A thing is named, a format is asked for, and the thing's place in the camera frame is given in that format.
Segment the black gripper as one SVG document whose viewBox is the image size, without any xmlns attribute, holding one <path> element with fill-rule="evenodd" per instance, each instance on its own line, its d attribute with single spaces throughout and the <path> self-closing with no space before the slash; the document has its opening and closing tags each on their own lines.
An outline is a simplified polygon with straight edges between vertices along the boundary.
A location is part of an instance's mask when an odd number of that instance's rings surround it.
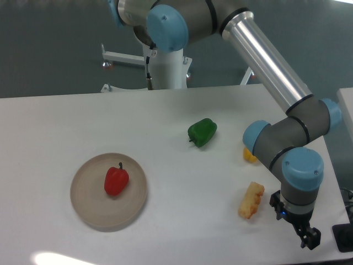
<svg viewBox="0 0 353 265">
<path fill-rule="evenodd" d="M 270 206 L 274 208 L 277 220 L 289 222 L 301 239 L 301 248 L 313 250 L 320 245 L 321 232 L 310 226 L 315 202 L 307 205 L 290 203 L 278 190 L 270 197 Z"/>
</svg>

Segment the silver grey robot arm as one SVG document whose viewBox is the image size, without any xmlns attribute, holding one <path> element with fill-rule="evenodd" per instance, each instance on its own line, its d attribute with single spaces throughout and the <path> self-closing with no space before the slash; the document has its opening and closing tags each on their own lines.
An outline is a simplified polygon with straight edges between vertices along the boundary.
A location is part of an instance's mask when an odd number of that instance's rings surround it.
<svg viewBox="0 0 353 265">
<path fill-rule="evenodd" d="M 316 248 L 321 234 L 309 221 L 324 163 L 306 146 L 341 122 L 339 106 L 314 97 L 241 1 L 109 1 L 108 7 L 116 26 L 133 27 L 142 44 L 150 90 L 186 87 L 181 66 L 188 44 L 219 33 L 233 45 L 286 114 L 274 125 L 252 123 L 243 142 L 281 183 L 270 198 L 277 219 L 293 225 L 302 247 Z"/>
</svg>

